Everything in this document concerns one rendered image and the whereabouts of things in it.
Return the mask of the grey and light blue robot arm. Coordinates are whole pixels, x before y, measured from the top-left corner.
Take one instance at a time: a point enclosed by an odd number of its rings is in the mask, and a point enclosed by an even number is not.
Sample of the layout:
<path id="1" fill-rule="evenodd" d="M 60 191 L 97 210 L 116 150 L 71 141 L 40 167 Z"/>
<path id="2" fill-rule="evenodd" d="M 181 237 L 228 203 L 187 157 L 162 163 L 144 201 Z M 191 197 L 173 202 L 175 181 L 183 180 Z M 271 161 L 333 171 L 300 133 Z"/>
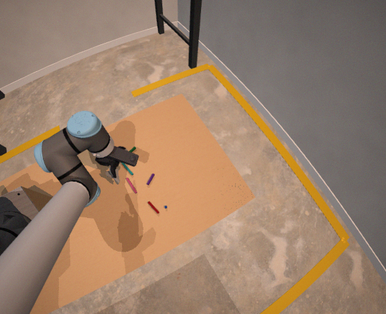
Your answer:
<path id="1" fill-rule="evenodd" d="M 114 148 L 114 149 L 113 149 Z M 114 146 L 100 119 L 75 113 L 67 128 L 34 148 L 36 162 L 53 172 L 61 189 L 31 220 L 22 213 L 0 213 L 0 314 L 30 314 L 83 209 L 101 193 L 77 156 L 93 156 L 136 166 L 138 155 Z"/>

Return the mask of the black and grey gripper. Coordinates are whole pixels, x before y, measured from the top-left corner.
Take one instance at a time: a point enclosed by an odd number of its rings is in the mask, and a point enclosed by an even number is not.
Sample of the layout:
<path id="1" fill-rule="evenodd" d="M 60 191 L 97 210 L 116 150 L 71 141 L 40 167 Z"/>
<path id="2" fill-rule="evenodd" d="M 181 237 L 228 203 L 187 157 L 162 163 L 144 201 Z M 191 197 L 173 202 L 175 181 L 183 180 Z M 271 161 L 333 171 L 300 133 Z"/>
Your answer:
<path id="1" fill-rule="evenodd" d="M 118 146 L 118 148 L 122 148 L 122 149 L 124 149 L 124 150 L 127 150 L 125 147 L 122 147 L 122 146 Z M 128 150 L 127 150 L 128 151 Z M 112 153 L 112 152 L 111 152 Z M 110 154 L 111 154 L 110 153 Z M 109 155 L 110 155 L 109 154 Z M 108 155 L 108 156 L 109 156 Z M 105 158 L 103 157 L 103 158 L 97 158 L 96 157 L 96 161 L 100 164 L 100 165 L 103 165 L 103 166 L 110 166 L 109 167 L 109 171 L 107 171 L 105 174 L 107 175 L 107 176 L 109 176 L 109 177 L 111 177 L 111 178 L 113 178 L 114 180 L 115 180 L 115 182 L 117 183 L 117 184 L 119 184 L 119 182 L 120 182 L 120 180 L 119 180 L 119 174 L 118 174 L 118 172 L 119 172 L 119 169 L 117 168 L 118 167 L 118 165 L 119 165 L 119 161 L 116 161 L 116 160 L 113 160 L 113 159 L 111 159 L 111 158 L 108 158 L 108 156 L 105 156 Z M 111 170 L 111 171 L 110 171 Z"/>

